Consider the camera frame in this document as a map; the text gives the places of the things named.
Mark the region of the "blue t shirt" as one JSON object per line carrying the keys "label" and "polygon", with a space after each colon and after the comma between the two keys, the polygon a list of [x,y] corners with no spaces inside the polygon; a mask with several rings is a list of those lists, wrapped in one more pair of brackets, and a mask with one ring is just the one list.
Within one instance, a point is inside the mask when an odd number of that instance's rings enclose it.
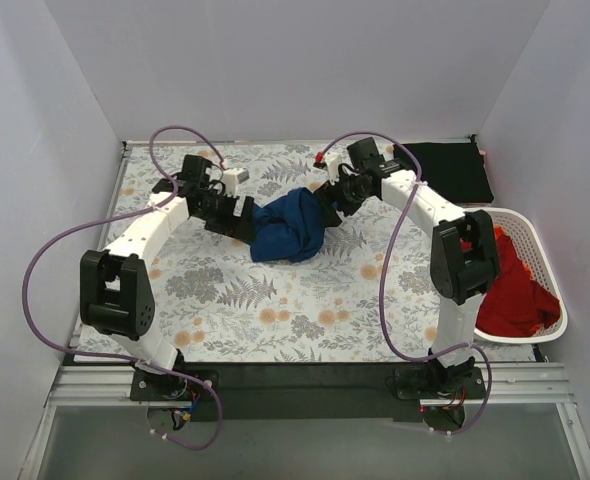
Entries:
{"label": "blue t shirt", "polygon": [[322,210],[307,188],[290,190],[265,206],[254,205],[252,222],[254,262],[302,262],[314,257],[324,243]]}

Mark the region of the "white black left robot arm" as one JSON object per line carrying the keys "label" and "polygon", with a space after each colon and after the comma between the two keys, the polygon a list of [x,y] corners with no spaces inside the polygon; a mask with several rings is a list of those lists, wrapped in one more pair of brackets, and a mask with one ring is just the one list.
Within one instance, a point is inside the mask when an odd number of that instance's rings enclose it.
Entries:
{"label": "white black left robot arm", "polygon": [[145,370],[155,373],[153,387],[168,400],[188,386],[175,367],[179,351],[155,321],[155,299],[148,269],[171,235],[196,218],[219,235],[251,242],[254,201],[237,195],[249,179],[245,168],[228,168],[211,176],[215,164],[201,156],[184,157],[182,169],[152,188],[148,211],[102,251],[80,260],[80,317],[83,324],[111,337]]}

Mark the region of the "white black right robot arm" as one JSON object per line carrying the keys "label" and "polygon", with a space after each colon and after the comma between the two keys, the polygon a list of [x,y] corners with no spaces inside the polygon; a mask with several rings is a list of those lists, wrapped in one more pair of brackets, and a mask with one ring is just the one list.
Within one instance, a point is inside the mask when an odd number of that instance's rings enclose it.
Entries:
{"label": "white black right robot arm", "polygon": [[363,203],[376,198],[401,212],[431,239],[429,273],[440,296],[437,335],[426,361],[429,389],[450,397],[464,384],[459,366],[472,362],[477,315],[484,295],[500,274],[494,225],[485,210],[469,212],[422,181],[419,163],[386,159],[376,134],[364,132],[347,148],[349,159],[328,145],[314,166],[327,180],[315,191],[326,227],[337,227]]}

